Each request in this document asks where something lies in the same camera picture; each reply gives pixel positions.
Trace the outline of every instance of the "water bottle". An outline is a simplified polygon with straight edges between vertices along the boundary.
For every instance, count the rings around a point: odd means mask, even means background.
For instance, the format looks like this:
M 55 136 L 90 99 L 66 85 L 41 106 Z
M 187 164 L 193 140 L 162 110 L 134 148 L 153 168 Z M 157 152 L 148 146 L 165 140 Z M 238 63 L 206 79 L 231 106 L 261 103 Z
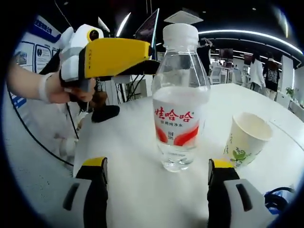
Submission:
M 194 26 L 168 25 L 163 40 L 166 53 L 152 82 L 154 123 L 162 164 L 178 172 L 194 160 L 210 83 L 196 52 Z

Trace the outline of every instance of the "bottle label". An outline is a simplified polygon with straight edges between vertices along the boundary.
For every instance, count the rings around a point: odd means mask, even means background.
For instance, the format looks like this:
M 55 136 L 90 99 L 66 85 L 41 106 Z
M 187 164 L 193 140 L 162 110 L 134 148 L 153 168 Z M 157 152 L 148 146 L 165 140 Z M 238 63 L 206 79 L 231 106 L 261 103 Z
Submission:
M 188 107 L 153 100 L 156 137 L 175 146 L 195 146 L 202 106 Z

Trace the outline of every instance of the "white bottle cap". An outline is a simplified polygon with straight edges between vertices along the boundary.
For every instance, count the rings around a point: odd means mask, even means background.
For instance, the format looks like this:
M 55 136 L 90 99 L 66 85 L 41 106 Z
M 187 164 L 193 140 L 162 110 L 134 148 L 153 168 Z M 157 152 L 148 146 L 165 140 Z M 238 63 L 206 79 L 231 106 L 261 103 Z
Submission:
M 196 27 L 188 24 L 167 25 L 163 31 L 164 46 L 197 45 L 199 31 Z

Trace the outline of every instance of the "table surface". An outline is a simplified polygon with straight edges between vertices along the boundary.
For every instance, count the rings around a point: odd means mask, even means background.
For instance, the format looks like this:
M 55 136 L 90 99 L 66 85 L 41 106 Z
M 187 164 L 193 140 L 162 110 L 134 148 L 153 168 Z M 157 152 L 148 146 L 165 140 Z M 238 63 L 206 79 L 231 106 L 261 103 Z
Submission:
M 304 168 L 304 123 L 267 97 L 235 84 L 211 86 L 206 124 L 193 164 L 166 171 L 155 144 L 152 99 L 120 105 L 120 114 L 103 123 L 87 115 L 76 148 L 74 174 L 89 158 L 108 157 L 110 228 L 201 227 L 208 218 L 208 159 L 222 155 L 232 123 L 240 112 L 269 121 L 272 140 L 248 166 L 237 169 L 261 193 L 297 187 Z

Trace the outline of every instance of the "wrist strap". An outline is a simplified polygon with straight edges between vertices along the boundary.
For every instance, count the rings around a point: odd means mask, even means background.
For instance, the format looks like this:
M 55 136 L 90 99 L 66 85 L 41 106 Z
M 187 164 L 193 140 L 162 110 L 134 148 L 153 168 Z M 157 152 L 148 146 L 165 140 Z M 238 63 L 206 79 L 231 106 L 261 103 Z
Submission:
M 41 75 L 41 80 L 39 83 L 39 98 L 45 103 L 50 103 L 47 95 L 47 79 L 52 76 L 53 73 L 48 73 L 46 75 Z

